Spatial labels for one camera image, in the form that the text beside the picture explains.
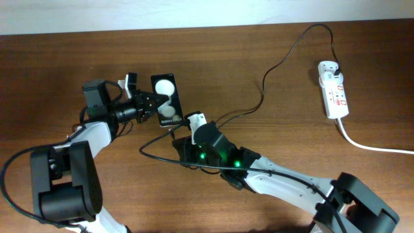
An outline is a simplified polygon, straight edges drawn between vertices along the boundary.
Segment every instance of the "black wire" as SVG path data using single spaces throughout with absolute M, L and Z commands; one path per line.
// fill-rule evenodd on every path
M 131 123 L 131 127 L 128 129 L 128 131 L 126 133 L 122 134 L 122 132 L 124 132 L 124 130 L 125 130 L 126 126 L 128 125 L 128 123 Z M 125 135 L 128 135 L 132 131 L 132 128 L 134 127 L 134 123 L 132 123 L 132 121 L 130 121 L 130 120 L 128 120 L 127 122 L 124 122 L 123 125 L 124 126 L 122 127 L 121 132 L 119 132 L 119 134 L 117 134 L 116 137 L 123 137 Z
M 204 168 L 200 168 L 200 170 L 204 173 L 207 173 L 208 175 L 217 175 L 217 174 L 220 173 L 220 171 L 218 171 L 218 172 L 209 172 L 209 171 L 205 170 Z
M 334 58 L 335 58 L 335 61 L 337 62 L 337 64 L 338 64 L 338 69 L 335 71 L 335 73 L 337 73 L 337 72 L 341 72 L 341 68 L 340 68 L 340 64 L 339 64 L 339 61 L 338 61 L 338 58 L 336 57 L 336 55 L 335 55 L 335 51 L 334 51 L 334 35 L 333 35 L 333 33 L 332 33 L 332 30 L 327 26 L 327 25 L 324 25 L 324 24 L 322 24 L 322 23 L 317 23 L 317 24 L 314 24 L 314 25 L 311 25 L 309 28 L 307 28 L 303 33 L 302 33 L 302 35 L 299 37 L 299 39 L 295 42 L 295 44 L 293 44 L 293 46 L 292 46 L 292 48 L 289 50 L 289 52 L 286 54 L 286 56 L 278 63 L 278 64 L 276 64 L 275 66 L 273 66 L 272 68 L 270 68 L 266 73 L 265 73 L 265 75 L 264 75 L 264 77 L 263 77 L 263 81 L 262 81 L 262 91 L 261 91 L 261 98 L 260 98 L 260 102 L 259 102 L 259 104 L 257 104 L 256 105 L 256 107 L 255 108 L 253 108 L 253 110 L 251 110 L 251 111 L 247 111 L 246 113 L 241 113 L 241 114 L 238 114 L 238 115 L 236 115 L 236 116 L 233 116 L 232 118 L 230 118 L 230 119 L 228 119 L 228 120 L 226 120 L 225 122 L 223 122 L 219 127 L 217 127 L 217 129 L 220 129 L 223 125 L 225 125 L 225 124 L 227 124 L 228 122 L 230 122 L 230 121 L 232 121 L 232 120 L 234 120 L 234 119 L 236 119 L 236 118 L 239 118 L 239 117 L 242 117 L 242 116 L 245 116 L 245 115 L 248 115 L 248 114 L 251 114 L 251 113 L 254 113 L 254 112 L 256 112 L 259 108 L 260 108 L 260 106 L 261 106 L 261 104 L 263 103 L 263 100 L 265 99 L 265 80 L 266 80 L 266 76 L 267 76 L 267 74 L 270 72 L 270 71 L 273 71 L 276 67 L 278 67 L 278 66 L 280 66 L 283 62 L 285 62 L 286 61 L 286 59 L 289 57 L 289 55 L 290 55 L 290 53 L 293 51 L 293 49 L 296 47 L 296 45 L 299 43 L 299 41 L 305 36 L 305 34 L 310 30 L 310 29 L 312 29 L 313 27 L 317 27 L 317 26 L 321 26 L 321 27 L 324 27 L 324 28 L 326 28 L 328 31 L 329 31 L 329 33 L 331 34 L 331 50 L 332 50 L 332 54 L 333 54 L 333 56 L 334 56 Z
M 204 165 L 204 164 L 198 164 L 198 163 L 194 163 L 194 162 L 183 162 L 183 161 L 177 161 L 177 160 L 173 160 L 173 159 L 166 159 L 166 158 L 162 158 L 162 157 L 158 157 L 155 155 L 150 155 L 146 152 L 143 151 L 144 148 L 146 148 L 147 146 L 151 145 L 152 143 L 164 138 L 165 136 L 171 134 L 171 132 L 174 132 L 176 129 L 180 128 L 181 126 L 183 126 L 185 123 L 179 124 L 177 126 L 175 126 L 173 129 L 171 129 L 169 132 L 158 136 L 157 138 L 150 140 L 149 142 L 145 143 L 144 145 L 142 145 L 140 147 L 140 153 L 145 155 L 146 157 L 149 157 L 151 159 L 155 159 L 158 161 L 162 161 L 162 162 L 170 162 L 173 164 L 181 164 L 181 165 L 186 165 L 186 166 L 198 166 L 200 168 L 214 168 L 214 169 L 220 169 L 220 170 L 242 170 L 242 171 L 251 171 L 251 172 L 262 172 L 262 173 L 267 173 L 269 175 L 278 175 L 278 176 L 282 176 L 282 177 L 286 177 L 289 179 L 292 179 L 294 181 L 297 181 L 307 187 L 309 187 L 310 189 L 312 189 L 312 191 L 316 192 L 317 194 L 319 194 L 323 200 L 325 200 L 325 202 L 327 203 L 327 205 L 329 206 L 329 208 L 332 210 L 332 213 L 334 215 L 334 217 L 336 218 L 336 221 L 338 222 L 341 231 L 343 233 L 347 233 L 345 226 L 342 223 L 342 220 L 338 214 L 338 212 L 336 211 L 335 207 L 333 207 L 332 203 L 329 201 L 328 197 L 321 191 L 319 190 L 314 184 L 310 184 L 304 180 L 301 180 L 297 177 L 285 174 L 285 173 L 281 173 L 281 172 L 276 172 L 276 171 L 272 171 L 272 170 L 264 170 L 264 169 L 257 169 L 257 168 L 236 168 L 236 167 L 229 167 L 229 166 L 210 166 L 210 165 Z
M 30 213 L 30 212 L 24 210 L 23 208 L 21 208 L 19 205 L 17 205 L 10 198 L 10 196 L 9 196 L 9 194 L 7 192 L 6 183 L 5 183 L 5 175 L 6 175 L 7 168 L 11 165 L 11 163 L 15 159 L 17 159 L 18 157 L 20 157 L 20 156 L 22 156 L 25 153 L 28 153 L 30 151 L 42 150 L 42 149 L 45 149 L 45 148 L 50 148 L 50 147 L 54 147 L 54 146 L 59 146 L 59 145 L 62 145 L 62 144 L 66 144 L 66 143 L 70 142 L 74 137 L 76 137 L 79 133 L 81 133 L 84 129 L 85 128 L 82 126 L 82 128 L 80 130 L 78 130 L 77 132 L 75 132 L 73 135 L 71 135 L 70 137 L 68 137 L 63 142 L 58 142 L 58 143 L 54 143 L 54 144 L 47 144 L 47 145 L 42 145 L 42 146 L 34 146 L 34 147 L 31 147 L 31 148 L 24 149 L 24 150 L 22 150 L 20 152 L 17 152 L 13 156 L 11 156 L 11 158 L 9 158 L 5 162 L 5 165 L 3 165 L 3 168 L 1 169 L 1 173 L 0 173 L 1 193 L 5 197 L 5 199 L 8 202 L 8 204 L 10 204 L 10 206 L 12 206 L 14 208 L 14 210 L 16 210 L 17 212 L 19 212 L 20 214 L 23 214 L 26 217 L 35 219 L 37 221 L 40 221 L 41 223 L 48 223 L 48 224 L 54 225 L 55 227 L 70 227 L 70 228 L 80 228 L 81 230 L 85 230 L 85 228 L 83 226 L 81 226 L 81 225 L 65 224 L 65 223 L 60 223 L 60 222 L 57 222 L 57 221 L 48 220 L 48 219 L 45 219 L 44 217 L 37 216 L 37 215 L 35 215 L 33 213 Z

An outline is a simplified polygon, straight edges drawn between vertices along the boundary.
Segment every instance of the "wooden table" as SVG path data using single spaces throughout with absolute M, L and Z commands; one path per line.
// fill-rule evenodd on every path
M 186 113 L 208 120 L 255 106 L 264 72 L 278 63 L 305 24 L 129 30 L 0 37 L 0 131 L 3 164 L 13 153 L 71 133 L 85 105 L 82 85 L 172 72 Z M 414 20 L 328 23 L 345 77 L 349 136 L 370 146 L 414 150 Z M 396 232 L 414 228 L 414 157 L 362 150 L 324 113 L 317 64 L 332 60 L 329 35 L 310 31 L 267 78 L 256 113 L 223 133 L 274 162 L 317 177 L 348 172 L 400 216 Z M 139 147 L 164 133 L 157 117 L 135 124 L 95 159 L 104 207 L 133 232 L 248 232 L 307 226 L 312 216 L 267 195 L 237 191 L 218 175 L 154 161 Z M 177 137 L 189 135 L 182 129 Z M 171 139 L 147 151 L 178 159 Z M 32 211 L 28 155 L 7 172 L 10 195 Z M 0 232 L 59 232 L 23 217 L 0 199 Z

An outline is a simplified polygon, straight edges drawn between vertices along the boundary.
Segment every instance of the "white power cable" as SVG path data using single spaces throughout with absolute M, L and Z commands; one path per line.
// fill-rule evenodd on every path
M 408 150 L 396 150 L 396 149 L 384 149 L 384 148 L 373 148 L 371 146 L 363 146 L 361 144 L 358 144 L 356 142 L 354 142 L 352 139 L 350 139 L 347 135 L 347 133 L 345 132 L 345 129 L 343 128 L 342 125 L 342 121 L 341 118 L 337 118 L 336 119 L 339 128 L 341 129 L 341 133 L 342 135 L 348 140 L 348 142 L 350 142 L 352 145 L 362 148 L 362 149 L 366 149 L 366 150 L 373 150 L 373 151 L 383 151 L 383 152 L 393 152 L 393 153 L 407 153 L 407 154 L 411 154 L 414 155 L 414 151 L 408 151 Z

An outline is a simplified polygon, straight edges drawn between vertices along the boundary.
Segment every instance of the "white wall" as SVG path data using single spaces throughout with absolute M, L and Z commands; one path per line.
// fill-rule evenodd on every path
M 0 0 L 0 34 L 408 17 L 413 0 Z

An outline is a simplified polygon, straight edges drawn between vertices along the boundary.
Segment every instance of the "white power strip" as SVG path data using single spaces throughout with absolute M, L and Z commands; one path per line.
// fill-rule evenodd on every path
M 393 153 L 407 153 L 414 155 L 414 151 L 373 148 L 370 146 L 363 146 L 350 139 L 343 128 L 341 118 L 349 114 L 348 101 L 345 97 L 345 90 L 343 88 L 343 75 L 334 75 L 339 65 L 333 61 L 322 61 L 318 65 L 319 70 L 319 84 L 322 88 L 323 101 L 325 102 L 326 115 L 329 119 L 335 119 L 339 125 L 342 135 L 352 145 L 366 150 L 393 152 Z
M 343 75 L 335 76 L 338 64 L 333 61 L 319 63 L 319 84 L 322 87 L 326 115 L 329 119 L 337 119 L 349 114 L 348 102 L 343 89 Z

